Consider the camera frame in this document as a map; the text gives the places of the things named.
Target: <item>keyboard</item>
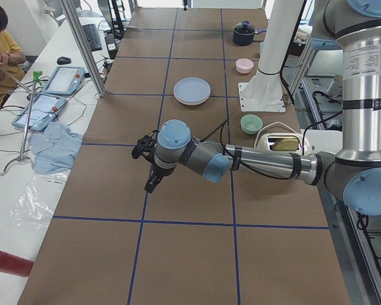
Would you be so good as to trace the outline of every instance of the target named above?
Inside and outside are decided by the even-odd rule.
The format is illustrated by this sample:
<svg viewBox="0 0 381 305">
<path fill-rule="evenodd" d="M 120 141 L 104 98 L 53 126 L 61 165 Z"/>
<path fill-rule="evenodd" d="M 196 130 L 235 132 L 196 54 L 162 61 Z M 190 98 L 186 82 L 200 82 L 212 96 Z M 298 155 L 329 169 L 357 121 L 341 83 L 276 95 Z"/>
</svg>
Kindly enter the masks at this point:
<svg viewBox="0 0 381 305">
<path fill-rule="evenodd" d="M 91 51 L 98 51 L 102 49 L 102 44 L 100 42 L 100 35 L 97 31 L 95 24 L 85 24 L 82 25 L 84 35 L 89 42 L 89 47 Z"/>
</svg>

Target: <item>metal pole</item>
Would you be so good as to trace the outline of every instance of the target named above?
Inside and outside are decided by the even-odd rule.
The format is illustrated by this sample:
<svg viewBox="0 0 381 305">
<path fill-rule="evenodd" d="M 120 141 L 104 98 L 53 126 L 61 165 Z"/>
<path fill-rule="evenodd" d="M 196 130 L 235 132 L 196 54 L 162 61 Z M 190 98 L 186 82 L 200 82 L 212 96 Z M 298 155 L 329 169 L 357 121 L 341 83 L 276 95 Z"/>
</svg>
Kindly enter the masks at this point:
<svg viewBox="0 0 381 305">
<path fill-rule="evenodd" d="M 37 81 L 34 80 L 32 82 L 32 93 L 30 96 L 30 102 L 29 102 L 28 112 L 27 112 L 27 120 L 26 120 L 25 126 L 24 126 L 23 142 L 21 144 L 21 150 L 20 150 L 20 159 L 21 160 L 24 159 L 25 145 L 27 143 L 28 128 L 29 128 L 30 118 L 31 118 L 32 104 L 34 103 L 34 99 L 36 97 L 36 87 L 37 87 Z"/>
<path fill-rule="evenodd" d="M 136 8 L 138 6 L 137 1 L 134 1 L 134 3 L 133 3 L 132 0 L 128 0 L 128 5 L 130 6 L 131 14 L 133 14 L 134 8 Z"/>
<path fill-rule="evenodd" d="M 86 40 L 86 37 L 81 27 L 81 23 L 79 22 L 79 18 L 77 17 L 76 9 L 72 4 L 71 0 L 60 0 L 60 4 L 63 9 L 63 13 L 66 16 L 66 19 L 68 20 L 70 30 L 72 31 L 72 34 L 75 38 L 77 47 L 79 48 L 79 51 L 82 54 L 86 67 L 88 68 L 90 77 L 92 78 L 93 83 L 95 84 L 97 93 L 100 97 L 103 97 L 105 95 L 105 87 L 103 84 L 103 80 L 100 77 L 99 71 L 96 66 L 96 62 L 93 59 L 93 55 L 90 51 L 88 41 Z"/>
<path fill-rule="evenodd" d="M 292 79 L 290 81 L 290 92 L 292 96 L 295 94 L 299 84 L 309 71 L 316 54 L 318 51 L 312 48 L 312 38 L 309 38 L 306 42 L 305 48 L 299 57 L 298 66 L 293 73 Z"/>
</svg>

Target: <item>white column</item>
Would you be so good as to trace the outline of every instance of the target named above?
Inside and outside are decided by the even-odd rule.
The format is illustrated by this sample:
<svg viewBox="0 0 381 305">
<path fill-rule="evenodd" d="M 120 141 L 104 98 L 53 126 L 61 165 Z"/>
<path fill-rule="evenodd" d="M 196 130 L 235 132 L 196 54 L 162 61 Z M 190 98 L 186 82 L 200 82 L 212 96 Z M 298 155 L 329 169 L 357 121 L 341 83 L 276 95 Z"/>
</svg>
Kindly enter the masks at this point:
<svg viewBox="0 0 381 305">
<path fill-rule="evenodd" d="M 285 112 L 278 72 L 303 4 L 304 0 L 275 0 L 257 73 L 249 83 L 239 83 L 241 111 Z"/>
<path fill-rule="evenodd" d="M 26 55 L 38 56 L 58 30 L 43 13 L 41 0 L 0 0 L 8 15 L 7 31 Z"/>
</svg>

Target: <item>pink bowl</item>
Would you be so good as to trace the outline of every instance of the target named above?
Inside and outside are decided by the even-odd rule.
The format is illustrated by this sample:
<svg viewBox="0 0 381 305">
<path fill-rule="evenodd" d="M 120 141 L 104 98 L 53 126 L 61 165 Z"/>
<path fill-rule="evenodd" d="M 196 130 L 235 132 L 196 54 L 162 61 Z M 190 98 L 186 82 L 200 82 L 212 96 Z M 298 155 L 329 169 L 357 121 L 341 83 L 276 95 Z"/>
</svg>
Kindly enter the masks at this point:
<svg viewBox="0 0 381 305">
<path fill-rule="evenodd" d="M 242 74 L 250 73 L 253 67 L 254 63 L 250 59 L 240 58 L 236 61 L 236 70 Z"/>
</svg>

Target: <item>pot handle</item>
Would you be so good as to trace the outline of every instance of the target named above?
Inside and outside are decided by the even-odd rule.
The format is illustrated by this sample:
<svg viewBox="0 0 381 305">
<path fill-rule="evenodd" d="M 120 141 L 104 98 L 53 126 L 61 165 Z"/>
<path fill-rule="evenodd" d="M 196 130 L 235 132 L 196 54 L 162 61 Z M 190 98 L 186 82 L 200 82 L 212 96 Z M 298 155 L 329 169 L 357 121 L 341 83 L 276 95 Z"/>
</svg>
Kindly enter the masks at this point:
<svg viewBox="0 0 381 305">
<path fill-rule="evenodd" d="M 258 35 L 258 34 L 261 34 L 261 33 L 264 33 L 264 32 L 267 32 L 267 29 L 258 29 L 254 32 L 255 35 Z"/>
</svg>

